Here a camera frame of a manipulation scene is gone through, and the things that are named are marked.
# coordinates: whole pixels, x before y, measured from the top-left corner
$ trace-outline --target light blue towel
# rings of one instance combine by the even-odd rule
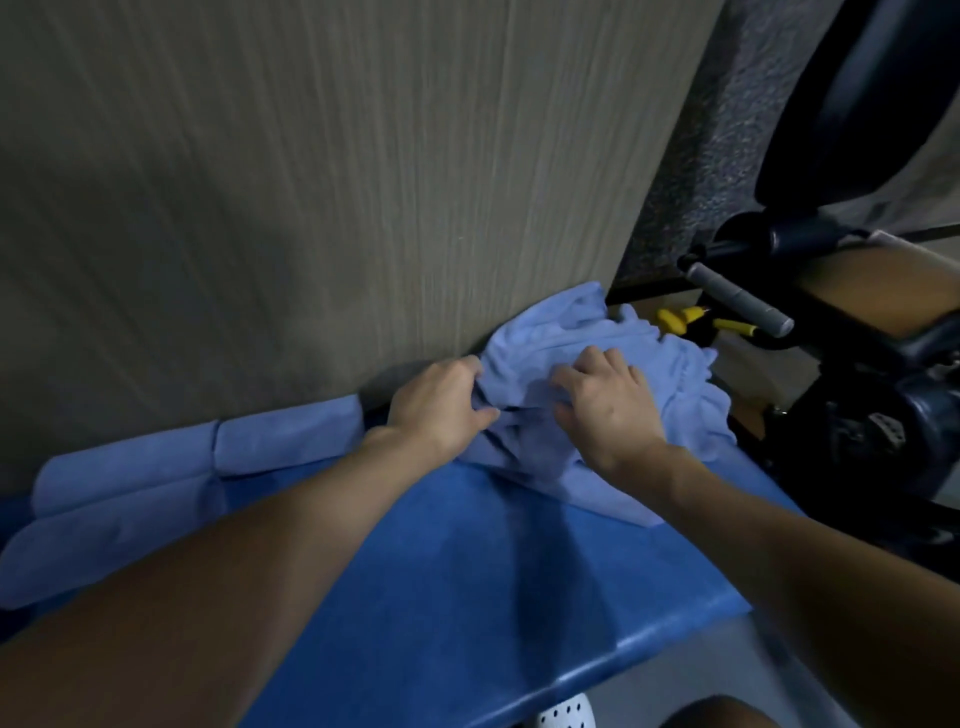
[[[203,475],[34,521],[0,553],[0,608],[92,584],[226,512],[223,485]]]
[[[37,518],[163,483],[213,473],[217,423],[181,427],[47,461],[34,484]]]
[[[217,431],[214,468],[247,475],[304,465],[354,449],[363,433],[356,395],[227,420]]]
[[[550,386],[553,368],[572,364],[584,347],[617,347],[647,377],[667,440],[704,462],[735,439],[727,427],[730,398],[709,384],[716,352],[701,349],[639,319],[632,307],[607,317],[603,287],[584,283],[537,303],[500,327],[480,359],[474,404],[501,410],[461,459],[497,468],[515,482],[605,516],[656,525],[661,519],[583,464],[553,419],[565,399]]]

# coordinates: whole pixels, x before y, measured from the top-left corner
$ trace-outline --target floor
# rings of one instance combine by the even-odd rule
[[[780,728],[856,728],[753,616],[715,624],[587,692],[597,728],[656,728],[684,705],[716,694],[753,705]]]

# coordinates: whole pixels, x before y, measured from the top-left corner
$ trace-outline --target right hand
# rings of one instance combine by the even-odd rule
[[[587,347],[572,367],[557,367],[551,382],[569,393],[573,405],[554,406],[557,424],[604,479],[667,447],[647,381],[618,349]]]

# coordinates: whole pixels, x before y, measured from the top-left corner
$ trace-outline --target wood grain surface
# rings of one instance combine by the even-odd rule
[[[720,4],[3,3],[4,489],[609,283]]]

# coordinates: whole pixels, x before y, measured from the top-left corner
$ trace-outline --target leg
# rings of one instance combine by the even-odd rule
[[[729,695],[714,695],[690,703],[661,728],[780,728],[777,723]]]

